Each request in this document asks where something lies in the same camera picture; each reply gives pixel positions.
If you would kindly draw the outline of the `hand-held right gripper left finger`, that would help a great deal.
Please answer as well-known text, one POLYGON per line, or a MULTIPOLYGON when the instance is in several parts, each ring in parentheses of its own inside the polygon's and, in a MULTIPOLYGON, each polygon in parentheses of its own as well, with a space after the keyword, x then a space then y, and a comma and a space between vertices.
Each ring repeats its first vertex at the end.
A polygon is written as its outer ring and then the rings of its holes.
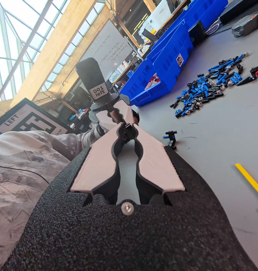
POLYGON ((101 194, 105 199, 117 193, 120 186, 120 169, 117 155, 122 148, 119 123, 93 143, 86 155, 70 192, 101 194))

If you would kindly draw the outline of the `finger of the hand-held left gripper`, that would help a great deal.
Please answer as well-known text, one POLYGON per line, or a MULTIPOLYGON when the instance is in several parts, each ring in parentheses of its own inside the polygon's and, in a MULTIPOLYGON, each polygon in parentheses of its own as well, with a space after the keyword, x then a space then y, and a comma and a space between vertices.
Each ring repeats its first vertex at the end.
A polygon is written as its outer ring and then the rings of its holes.
POLYGON ((133 111, 131 106, 128 105, 124 100, 119 100, 112 107, 109 108, 111 116, 110 125, 116 126, 117 122, 124 122, 125 124, 133 125, 135 123, 133 111))
POLYGON ((108 112, 107 110, 100 111, 95 114, 98 124, 104 131, 110 131, 114 127, 121 127, 121 119, 119 115, 115 112, 108 112))

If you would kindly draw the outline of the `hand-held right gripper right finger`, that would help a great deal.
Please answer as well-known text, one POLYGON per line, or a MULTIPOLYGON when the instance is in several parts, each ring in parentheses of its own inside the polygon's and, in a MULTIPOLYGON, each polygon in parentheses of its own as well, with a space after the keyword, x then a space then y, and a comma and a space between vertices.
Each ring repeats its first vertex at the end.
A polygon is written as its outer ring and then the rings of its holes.
POLYGON ((139 126, 133 124, 134 151, 138 157, 136 186, 140 199, 151 199, 154 195, 185 191, 165 145, 139 126))

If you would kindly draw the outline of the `yellow axle rod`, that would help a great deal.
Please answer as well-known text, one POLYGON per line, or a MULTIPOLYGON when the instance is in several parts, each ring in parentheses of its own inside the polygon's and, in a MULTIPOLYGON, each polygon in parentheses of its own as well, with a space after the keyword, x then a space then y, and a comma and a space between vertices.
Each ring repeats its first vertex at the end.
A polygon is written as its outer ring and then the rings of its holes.
POLYGON ((248 183, 254 188, 254 190, 258 194, 258 183, 253 179, 253 177, 243 168, 241 164, 235 164, 235 167, 239 170, 239 172, 244 176, 244 178, 248 181, 248 183))

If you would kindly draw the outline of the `whiteboard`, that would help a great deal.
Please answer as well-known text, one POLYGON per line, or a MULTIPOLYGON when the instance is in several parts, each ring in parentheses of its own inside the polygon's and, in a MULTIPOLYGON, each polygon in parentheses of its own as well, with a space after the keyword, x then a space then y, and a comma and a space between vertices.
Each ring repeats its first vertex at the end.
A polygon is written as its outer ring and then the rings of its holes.
POLYGON ((80 61, 90 57, 96 59, 106 81, 131 52, 130 44, 108 19, 80 61))

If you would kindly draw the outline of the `black beam with blue pins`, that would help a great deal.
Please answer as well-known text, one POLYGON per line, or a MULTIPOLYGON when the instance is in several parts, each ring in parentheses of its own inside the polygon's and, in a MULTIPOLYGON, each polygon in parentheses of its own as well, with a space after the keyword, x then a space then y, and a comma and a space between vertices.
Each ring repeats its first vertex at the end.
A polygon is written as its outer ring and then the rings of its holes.
POLYGON ((165 132, 165 136, 163 136, 163 139, 169 139, 169 144, 168 146, 171 147, 173 150, 176 150, 177 147, 175 146, 176 143, 176 138, 175 134, 177 134, 177 131, 168 131, 165 132))

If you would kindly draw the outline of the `pile of beige red pieces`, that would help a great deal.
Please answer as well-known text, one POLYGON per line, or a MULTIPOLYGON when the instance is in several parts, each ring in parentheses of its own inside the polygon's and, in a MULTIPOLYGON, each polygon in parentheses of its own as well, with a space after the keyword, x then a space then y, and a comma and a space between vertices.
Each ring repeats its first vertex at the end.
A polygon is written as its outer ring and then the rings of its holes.
POLYGON ((157 84, 158 82, 160 82, 160 79, 159 79, 157 73, 155 73, 155 74, 153 75, 153 77, 150 79, 149 83, 147 84, 147 86, 145 87, 144 90, 147 90, 148 88, 154 86, 154 85, 157 84))

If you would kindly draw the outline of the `blue plastic bin with tag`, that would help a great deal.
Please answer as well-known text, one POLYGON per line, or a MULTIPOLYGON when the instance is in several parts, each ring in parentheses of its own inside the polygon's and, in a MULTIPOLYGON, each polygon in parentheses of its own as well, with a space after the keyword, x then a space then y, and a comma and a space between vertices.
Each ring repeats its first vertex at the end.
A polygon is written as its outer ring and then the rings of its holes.
POLYGON ((147 58, 142 61, 131 78, 120 89, 120 94, 129 97, 131 105, 139 107, 171 92, 190 56, 185 51, 184 45, 180 48, 180 51, 186 57, 185 60, 181 54, 178 55, 178 46, 174 45, 174 41, 173 35, 154 62, 149 61, 147 58), (157 73, 160 82, 144 90, 155 73, 157 73))

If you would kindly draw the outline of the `pile of blue black pins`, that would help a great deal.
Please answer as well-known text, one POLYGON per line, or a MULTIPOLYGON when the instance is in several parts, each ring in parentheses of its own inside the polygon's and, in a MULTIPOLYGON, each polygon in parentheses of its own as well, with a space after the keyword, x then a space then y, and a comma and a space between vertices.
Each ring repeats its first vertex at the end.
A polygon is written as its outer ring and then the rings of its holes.
POLYGON ((197 75, 197 79, 187 84, 187 89, 176 97, 176 102, 170 105, 175 109, 183 103, 182 109, 175 110, 175 117, 180 118, 199 110, 205 103, 224 96, 226 88, 238 85, 243 80, 241 62, 249 56, 245 52, 239 56, 221 60, 217 65, 208 69, 207 74, 197 75))

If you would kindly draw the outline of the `black white marker board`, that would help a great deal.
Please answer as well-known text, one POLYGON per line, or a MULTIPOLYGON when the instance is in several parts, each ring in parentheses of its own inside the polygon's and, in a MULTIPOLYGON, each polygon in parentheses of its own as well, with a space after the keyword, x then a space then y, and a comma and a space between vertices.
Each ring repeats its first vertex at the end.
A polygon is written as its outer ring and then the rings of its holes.
POLYGON ((45 131, 52 135, 76 134, 68 125, 24 98, 0 117, 0 134, 9 131, 45 131))

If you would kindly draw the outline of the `white machine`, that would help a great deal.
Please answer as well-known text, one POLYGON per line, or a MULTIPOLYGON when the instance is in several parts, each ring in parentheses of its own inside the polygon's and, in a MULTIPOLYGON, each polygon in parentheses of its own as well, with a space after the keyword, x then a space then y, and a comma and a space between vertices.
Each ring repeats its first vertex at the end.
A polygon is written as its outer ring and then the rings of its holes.
POLYGON ((148 22, 152 29, 158 31, 161 26, 171 17, 173 12, 181 4, 179 0, 161 0, 155 10, 151 13, 148 18, 148 22))

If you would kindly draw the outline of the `black rectangular box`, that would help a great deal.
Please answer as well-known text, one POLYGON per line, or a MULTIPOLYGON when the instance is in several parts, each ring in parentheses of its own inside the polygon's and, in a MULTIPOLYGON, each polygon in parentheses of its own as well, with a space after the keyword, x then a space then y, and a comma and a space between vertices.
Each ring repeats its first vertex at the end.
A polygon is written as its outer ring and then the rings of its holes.
POLYGON ((188 30, 188 32, 194 47, 196 47, 206 39, 206 30, 200 20, 198 20, 195 25, 188 30))

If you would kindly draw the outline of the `black angled beam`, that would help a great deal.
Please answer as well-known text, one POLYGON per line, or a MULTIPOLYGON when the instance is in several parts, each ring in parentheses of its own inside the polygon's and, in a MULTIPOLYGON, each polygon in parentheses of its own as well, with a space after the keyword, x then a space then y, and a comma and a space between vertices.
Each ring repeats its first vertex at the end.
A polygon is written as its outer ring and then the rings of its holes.
POLYGON ((256 80, 256 76, 249 75, 249 76, 243 78, 241 81, 239 81, 236 85, 237 86, 245 85, 245 84, 253 82, 255 80, 256 80))

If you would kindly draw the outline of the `grey toy battery box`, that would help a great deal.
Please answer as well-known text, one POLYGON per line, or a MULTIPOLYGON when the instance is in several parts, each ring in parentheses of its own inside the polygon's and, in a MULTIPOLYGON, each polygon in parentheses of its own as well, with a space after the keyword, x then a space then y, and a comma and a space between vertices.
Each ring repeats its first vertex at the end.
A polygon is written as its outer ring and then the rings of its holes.
POLYGON ((232 34, 235 38, 247 36, 258 29, 258 13, 247 15, 235 23, 232 27, 232 34))

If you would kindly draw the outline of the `black flat case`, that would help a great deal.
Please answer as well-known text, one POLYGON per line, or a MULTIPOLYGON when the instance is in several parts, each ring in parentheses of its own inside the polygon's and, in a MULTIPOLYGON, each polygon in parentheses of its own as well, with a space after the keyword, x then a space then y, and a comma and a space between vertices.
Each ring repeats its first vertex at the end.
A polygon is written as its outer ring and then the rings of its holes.
POLYGON ((258 0, 233 0, 219 16, 220 22, 222 25, 226 25, 232 19, 253 7, 256 3, 258 3, 258 0))

